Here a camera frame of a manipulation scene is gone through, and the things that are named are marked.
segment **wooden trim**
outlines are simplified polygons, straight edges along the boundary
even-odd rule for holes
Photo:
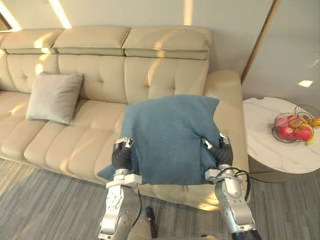
[[[7,20],[4,18],[4,16],[3,16],[1,13],[0,13],[0,22],[2,22],[3,25],[7,28],[7,29],[0,29],[0,31],[12,29],[12,27],[10,26],[10,24],[7,22]]]
[[[252,63],[255,60],[255,57],[256,57],[256,55],[258,53],[258,50],[259,50],[259,48],[261,46],[261,43],[263,42],[263,39],[264,39],[264,37],[265,37],[265,35],[266,35],[266,33],[267,33],[267,31],[268,31],[273,19],[275,17],[275,14],[276,14],[276,11],[277,11],[277,9],[279,7],[280,2],[281,2],[281,0],[273,0],[273,3],[272,3],[272,5],[270,7],[270,10],[269,10],[269,13],[266,16],[264,24],[263,24],[263,26],[261,28],[260,34],[259,34],[259,36],[258,36],[258,38],[257,38],[257,40],[255,42],[255,45],[254,45],[253,50],[252,50],[252,52],[250,54],[250,57],[249,57],[246,65],[245,65],[245,68],[244,68],[244,70],[242,72],[241,84],[244,82],[244,80],[245,80],[245,78],[246,78],[246,76],[247,76],[247,74],[248,74],[248,72],[250,70],[250,67],[251,67]]]

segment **blue cloth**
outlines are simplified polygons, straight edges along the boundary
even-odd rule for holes
[[[207,183],[205,171],[216,161],[201,145],[201,137],[219,145],[213,121],[218,99],[175,95],[130,104],[121,137],[131,137],[132,170],[144,184],[199,185]],[[112,165],[97,175],[112,180]]]

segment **window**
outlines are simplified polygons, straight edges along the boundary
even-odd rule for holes
[[[4,16],[0,13],[0,31],[3,30],[10,30],[12,27],[7,22],[7,20],[4,18]]]

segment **sofa headrest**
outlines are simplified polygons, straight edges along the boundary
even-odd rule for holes
[[[8,54],[50,54],[57,53],[52,48],[63,29],[23,29],[10,32],[2,41],[0,48]]]
[[[61,54],[123,56],[122,45],[129,32],[124,26],[79,26],[66,29],[55,41]]]
[[[210,30],[201,27],[134,27],[123,48],[129,57],[206,60],[211,42]]]

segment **red apple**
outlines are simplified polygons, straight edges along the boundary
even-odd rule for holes
[[[281,138],[287,139],[293,136],[293,129],[289,126],[283,126],[278,130],[278,134]]]
[[[302,127],[297,128],[294,132],[293,132],[293,136],[299,140],[299,141],[308,141],[312,138],[313,136],[313,131],[310,127],[304,125]]]
[[[298,128],[303,123],[303,121],[298,117],[298,115],[290,115],[287,117],[289,125],[292,128]]]
[[[275,127],[289,127],[289,120],[286,117],[278,117],[274,120]]]

